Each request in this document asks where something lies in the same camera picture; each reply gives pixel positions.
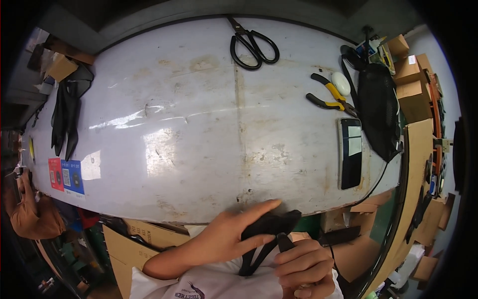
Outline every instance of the white t-shirt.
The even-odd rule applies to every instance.
[[[261,251],[256,249],[254,259]],[[190,269],[179,279],[159,280],[133,268],[130,299],[281,299],[282,287],[274,275],[274,257],[279,253],[276,247],[250,277],[237,275],[242,257],[226,263],[208,264]],[[343,299],[334,276],[334,293],[326,299]]]

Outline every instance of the table surface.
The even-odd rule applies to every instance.
[[[362,183],[338,188],[337,119],[305,99],[334,101],[310,78],[339,71],[339,48],[326,33],[286,22],[237,18],[271,38],[281,59],[246,71],[232,63],[234,31],[226,18],[178,23],[124,41],[101,53],[95,79],[81,98],[79,143],[85,197],[51,188],[50,120],[56,91],[27,124],[33,138],[36,187],[84,209],[145,221],[207,223],[225,209],[282,198],[284,208],[313,214],[363,198],[385,166],[363,139]],[[262,43],[266,56],[272,54]],[[242,46],[238,55],[251,56]],[[355,81],[358,75],[350,70]],[[60,158],[65,157],[65,148]],[[398,185],[401,156],[374,191]]]

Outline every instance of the hand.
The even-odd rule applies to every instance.
[[[23,169],[23,173],[22,173],[22,181],[25,185],[29,185],[30,184],[30,177],[29,177],[29,174],[30,174],[30,170],[28,168],[24,168]]]
[[[334,260],[327,249],[315,240],[294,242],[295,248],[275,256],[274,262],[279,266],[275,275],[283,288],[283,299],[310,298],[323,299],[335,290],[332,277]],[[298,289],[303,284],[314,284]]]
[[[260,216],[277,208],[279,199],[261,202],[249,210],[234,214],[220,213],[198,236],[183,245],[188,252],[185,256],[191,266],[227,262],[246,252],[274,240],[274,235],[259,234],[241,241],[241,234],[247,226]]]

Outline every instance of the pliers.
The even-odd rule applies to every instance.
[[[310,78],[324,84],[327,87],[327,89],[332,93],[332,95],[336,99],[337,103],[336,102],[324,102],[324,101],[320,100],[319,98],[317,98],[316,96],[314,96],[312,93],[306,94],[305,95],[306,99],[308,99],[313,104],[315,104],[315,105],[317,105],[321,108],[337,109],[337,110],[340,110],[340,111],[345,111],[345,113],[347,113],[348,115],[357,118],[357,110],[352,105],[345,102],[345,98],[338,92],[337,88],[335,88],[335,86],[332,83],[330,83],[329,80],[327,80],[323,76],[321,76],[319,74],[316,74],[316,73],[311,74]]]

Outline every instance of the person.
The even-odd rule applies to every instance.
[[[220,213],[202,232],[181,246],[150,258],[132,270],[130,299],[343,299],[330,252],[315,240],[276,247],[250,277],[238,275],[242,255],[275,236],[241,241],[241,233],[281,201],[272,199],[233,214]]]
[[[66,231],[65,223],[51,197],[40,195],[35,200],[35,193],[30,184],[30,171],[26,168],[17,179],[17,186],[22,196],[20,203],[15,199],[15,192],[4,184],[2,188],[5,211],[10,217],[13,230],[20,237],[41,240],[58,237]]]

